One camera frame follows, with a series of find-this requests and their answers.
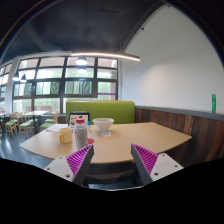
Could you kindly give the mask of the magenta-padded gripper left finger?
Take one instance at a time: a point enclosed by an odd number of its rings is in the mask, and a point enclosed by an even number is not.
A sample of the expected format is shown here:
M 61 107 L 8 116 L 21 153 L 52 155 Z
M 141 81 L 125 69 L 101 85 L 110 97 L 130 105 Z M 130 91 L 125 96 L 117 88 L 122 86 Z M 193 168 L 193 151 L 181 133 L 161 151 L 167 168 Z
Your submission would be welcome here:
M 81 186 L 93 155 L 94 146 L 89 144 L 68 157 L 57 157 L 44 170 Z

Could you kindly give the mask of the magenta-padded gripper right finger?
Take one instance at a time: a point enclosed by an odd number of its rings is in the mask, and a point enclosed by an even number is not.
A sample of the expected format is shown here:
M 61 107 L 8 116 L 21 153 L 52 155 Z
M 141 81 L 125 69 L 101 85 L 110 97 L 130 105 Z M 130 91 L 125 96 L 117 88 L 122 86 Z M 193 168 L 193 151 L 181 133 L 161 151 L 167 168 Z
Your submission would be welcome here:
M 131 145 L 131 155 L 144 185 L 182 169 L 182 166 L 166 153 L 156 154 L 136 144 Z

